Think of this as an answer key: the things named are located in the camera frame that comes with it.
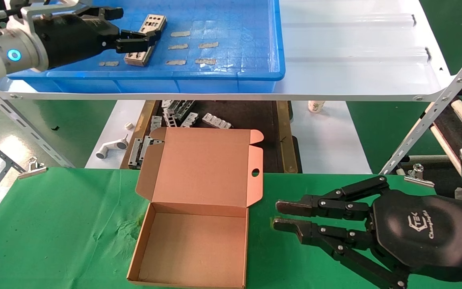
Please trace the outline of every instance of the logo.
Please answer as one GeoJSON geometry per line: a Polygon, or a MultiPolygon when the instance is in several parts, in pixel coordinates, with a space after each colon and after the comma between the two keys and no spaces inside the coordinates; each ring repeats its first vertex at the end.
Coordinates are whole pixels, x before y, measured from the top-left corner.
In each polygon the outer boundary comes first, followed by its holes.
{"type": "Polygon", "coordinates": [[[416,230],[416,232],[421,232],[424,229],[427,229],[427,221],[424,218],[420,218],[418,213],[411,212],[410,216],[407,216],[409,221],[409,227],[416,230]]]}
{"type": "Polygon", "coordinates": [[[415,229],[416,232],[429,229],[429,238],[434,238],[434,224],[432,223],[431,216],[426,210],[422,211],[422,215],[418,216],[418,213],[411,212],[411,215],[407,216],[409,227],[415,229]]]}

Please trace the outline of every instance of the green floor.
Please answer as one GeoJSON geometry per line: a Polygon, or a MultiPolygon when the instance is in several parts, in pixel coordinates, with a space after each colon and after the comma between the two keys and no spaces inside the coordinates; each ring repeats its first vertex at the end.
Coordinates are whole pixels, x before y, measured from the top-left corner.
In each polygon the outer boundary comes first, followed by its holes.
{"type": "MultiPolygon", "coordinates": [[[[420,0],[452,74],[462,66],[462,0],[420,0]]],[[[13,101],[15,106],[63,152],[83,167],[113,108],[114,101],[13,101]]],[[[359,138],[373,172],[385,164],[427,104],[415,102],[348,102],[359,138]]],[[[26,150],[12,148],[11,157],[25,162],[29,155],[46,165],[56,163],[0,111],[0,143],[8,136],[26,150]]],[[[442,154],[427,133],[409,152],[442,154]]]]}

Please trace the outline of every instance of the metal clip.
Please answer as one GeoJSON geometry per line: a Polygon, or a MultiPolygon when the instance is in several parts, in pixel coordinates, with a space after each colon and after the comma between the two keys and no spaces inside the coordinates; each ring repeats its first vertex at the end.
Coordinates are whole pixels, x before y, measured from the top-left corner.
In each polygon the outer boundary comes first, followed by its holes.
{"type": "Polygon", "coordinates": [[[409,183],[416,183],[417,185],[423,185],[424,187],[434,188],[432,181],[424,180],[424,166],[420,163],[415,163],[412,170],[408,170],[409,175],[404,176],[404,181],[409,183]]]}
{"type": "Polygon", "coordinates": [[[46,172],[46,170],[47,170],[47,167],[44,166],[43,163],[39,163],[39,159],[33,156],[28,160],[28,171],[20,174],[17,178],[25,179],[27,177],[46,172]]]}

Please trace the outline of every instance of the white plastic bottle cap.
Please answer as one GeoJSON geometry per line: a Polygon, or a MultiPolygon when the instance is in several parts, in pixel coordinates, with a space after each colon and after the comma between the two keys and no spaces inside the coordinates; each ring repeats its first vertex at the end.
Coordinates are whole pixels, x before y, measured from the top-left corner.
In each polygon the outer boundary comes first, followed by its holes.
{"type": "Polygon", "coordinates": [[[126,128],[126,130],[131,130],[132,128],[134,128],[134,124],[130,123],[130,122],[127,122],[125,125],[124,125],[124,128],[126,128]]]}

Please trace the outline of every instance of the blue led ring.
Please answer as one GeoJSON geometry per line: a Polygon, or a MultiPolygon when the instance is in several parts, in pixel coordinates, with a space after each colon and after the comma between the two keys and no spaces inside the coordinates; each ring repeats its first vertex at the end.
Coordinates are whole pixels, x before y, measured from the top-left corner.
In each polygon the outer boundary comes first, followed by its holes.
{"type": "Polygon", "coordinates": [[[7,56],[11,61],[19,61],[21,57],[20,52],[17,49],[9,50],[7,56]]]}

